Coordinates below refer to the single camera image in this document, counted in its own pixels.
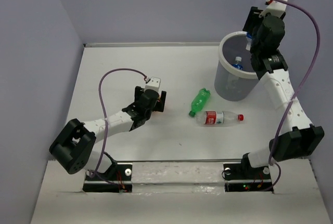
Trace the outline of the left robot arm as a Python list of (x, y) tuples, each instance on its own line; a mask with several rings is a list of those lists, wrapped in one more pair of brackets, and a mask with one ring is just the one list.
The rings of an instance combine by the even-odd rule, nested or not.
[(70, 120), (49, 147), (49, 153), (68, 174), (90, 170), (104, 180), (117, 172), (117, 161), (105, 151), (93, 151), (100, 141), (115, 134), (133, 131), (143, 126), (152, 112), (163, 112), (167, 92), (135, 88), (134, 102), (118, 113), (98, 120), (81, 122)]

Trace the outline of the green plastic bottle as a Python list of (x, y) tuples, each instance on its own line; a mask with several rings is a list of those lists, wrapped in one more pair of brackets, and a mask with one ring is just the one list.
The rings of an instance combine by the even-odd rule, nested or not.
[(210, 96), (211, 93), (209, 90), (207, 90), (206, 88), (200, 89), (190, 104), (190, 112), (188, 115), (190, 117), (195, 117), (195, 115), (200, 112), (207, 104)]

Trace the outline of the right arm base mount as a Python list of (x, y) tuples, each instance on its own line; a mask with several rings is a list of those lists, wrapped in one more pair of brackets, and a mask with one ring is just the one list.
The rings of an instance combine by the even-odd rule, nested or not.
[(272, 178), (268, 167), (250, 169), (244, 172), (240, 163), (223, 164), (221, 173), (225, 181), (225, 192), (273, 192)]

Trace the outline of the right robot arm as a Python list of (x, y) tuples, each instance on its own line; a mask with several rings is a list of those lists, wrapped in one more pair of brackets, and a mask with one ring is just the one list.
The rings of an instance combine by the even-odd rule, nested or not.
[(281, 120), (268, 146), (243, 155), (240, 174), (252, 178), (261, 168), (290, 159), (309, 156), (324, 137), (305, 114), (294, 90), (288, 66), (279, 51), (285, 35), (284, 12), (274, 14), (251, 7), (243, 31), (250, 36), (251, 66), (264, 85)]

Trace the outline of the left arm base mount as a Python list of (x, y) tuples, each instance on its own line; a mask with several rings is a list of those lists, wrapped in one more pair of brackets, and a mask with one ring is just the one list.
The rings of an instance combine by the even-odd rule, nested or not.
[(86, 174), (83, 191), (88, 193), (131, 193), (133, 163), (118, 162), (114, 171), (99, 173), (91, 178)]

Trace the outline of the large blue-label clear bottle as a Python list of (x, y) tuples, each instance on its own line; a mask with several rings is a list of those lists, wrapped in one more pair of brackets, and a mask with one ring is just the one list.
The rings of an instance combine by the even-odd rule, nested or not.
[(232, 66), (238, 70), (243, 70), (244, 68), (242, 66), (242, 57), (237, 56)]

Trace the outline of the red-label clear bottle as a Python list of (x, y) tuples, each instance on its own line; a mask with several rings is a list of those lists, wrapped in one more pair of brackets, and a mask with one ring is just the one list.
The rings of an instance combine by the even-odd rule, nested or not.
[(196, 114), (196, 122), (203, 126), (233, 126), (244, 120), (243, 114), (229, 111), (202, 111)]

